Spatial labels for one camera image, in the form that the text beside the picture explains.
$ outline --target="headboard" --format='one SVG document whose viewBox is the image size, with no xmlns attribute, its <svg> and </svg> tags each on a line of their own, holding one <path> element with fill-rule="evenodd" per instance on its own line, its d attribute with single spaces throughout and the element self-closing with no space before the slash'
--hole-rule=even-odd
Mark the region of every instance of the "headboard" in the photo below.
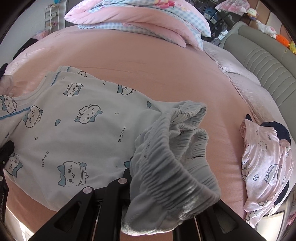
<svg viewBox="0 0 296 241">
<path fill-rule="evenodd" d="M 267 34 L 238 22 L 220 47 L 255 74 L 296 139 L 296 55 Z"/>
</svg>

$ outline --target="silver bolt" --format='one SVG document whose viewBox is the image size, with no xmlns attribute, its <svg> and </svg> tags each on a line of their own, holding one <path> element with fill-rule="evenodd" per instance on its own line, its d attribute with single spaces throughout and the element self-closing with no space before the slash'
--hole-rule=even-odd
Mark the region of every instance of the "silver bolt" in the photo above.
<svg viewBox="0 0 296 241">
<path fill-rule="evenodd" d="M 125 184 L 125 183 L 127 183 L 128 181 L 125 179 L 125 178 L 120 178 L 120 179 L 118 179 L 118 183 L 119 184 Z"/>
<path fill-rule="evenodd" d="M 90 187 L 86 187 L 86 188 L 83 189 L 83 192 L 84 192 L 85 194 L 89 194 L 89 193 L 92 192 L 92 188 L 90 188 Z"/>
</svg>

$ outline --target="orange plush toy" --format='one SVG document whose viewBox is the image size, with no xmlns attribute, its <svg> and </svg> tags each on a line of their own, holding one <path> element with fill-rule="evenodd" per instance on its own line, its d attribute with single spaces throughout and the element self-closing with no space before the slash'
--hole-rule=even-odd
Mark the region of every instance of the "orange plush toy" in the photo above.
<svg viewBox="0 0 296 241">
<path fill-rule="evenodd" d="M 287 38 L 284 37 L 283 35 L 277 34 L 276 35 L 276 40 L 279 41 L 282 45 L 289 48 L 289 46 L 290 46 L 289 40 L 287 40 Z"/>
</svg>

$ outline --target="pink bed sheet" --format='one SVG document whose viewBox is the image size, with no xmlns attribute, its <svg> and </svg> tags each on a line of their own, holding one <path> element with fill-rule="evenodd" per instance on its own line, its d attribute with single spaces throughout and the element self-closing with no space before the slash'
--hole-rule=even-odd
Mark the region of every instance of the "pink bed sheet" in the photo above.
<svg viewBox="0 0 296 241">
<path fill-rule="evenodd" d="M 221 187 L 221 199 L 238 215 L 245 216 L 243 139 L 239 127 L 250 111 L 205 52 L 142 34 L 73 26 L 38 41 L 8 66 L 6 74 L 11 74 L 15 82 L 14 95 L 30 93 L 48 71 L 55 71 L 60 65 L 74 66 L 99 79 L 129 86 L 154 100 L 206 103 L 208 111 L 201 128 L 209 134 L 207 161 Z M 8 185 L 8 208 L 33 232 L 54 214 L 12 182 L 8 181 Z M 171 240 L 172 235 L 148 239 Z"/>
</svg>

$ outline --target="stuffed animal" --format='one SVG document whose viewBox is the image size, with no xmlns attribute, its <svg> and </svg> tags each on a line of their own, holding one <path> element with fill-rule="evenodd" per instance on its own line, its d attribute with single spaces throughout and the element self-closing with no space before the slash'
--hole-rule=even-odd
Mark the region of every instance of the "stuffed animal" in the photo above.
<svg viewBox="0 0 296 241">
<path fill-rule="evenodd" d="M 256 18 L 258 17 L 258 13 L 257 13 L 257 11 L 255 9 L 249 8 L 247 10 L 247 14 L 248 14 L 250 19 L 252 19 L 253 21 L 256 21 Z"/>
<path fill-rule="evenodd" d="M 276 40 L 279 41 L 285 47 L 289 48 L 290 43 L 289 43 L 289 40 L 285 36 L 283 36 L 281 34 L 277 34 L 276 35 Z"/>
<path fill-rule="evenodd" d="M 290 43 L 290 50 L 291 50 L 293 53 L 296 53 L 296 45 L 295 45 L 294 41 Z"/>
<path fill-rule="evenodd" d="M 259 20 L 257 20 L 256 22 L 257 22 L 257 27 L 261 32 L 268 34 L 270 37 L 273 37 L 274 39 L 276 39 L 276 30 L 273 27 L 267 26 L 261 23 Z"/>
</svg>

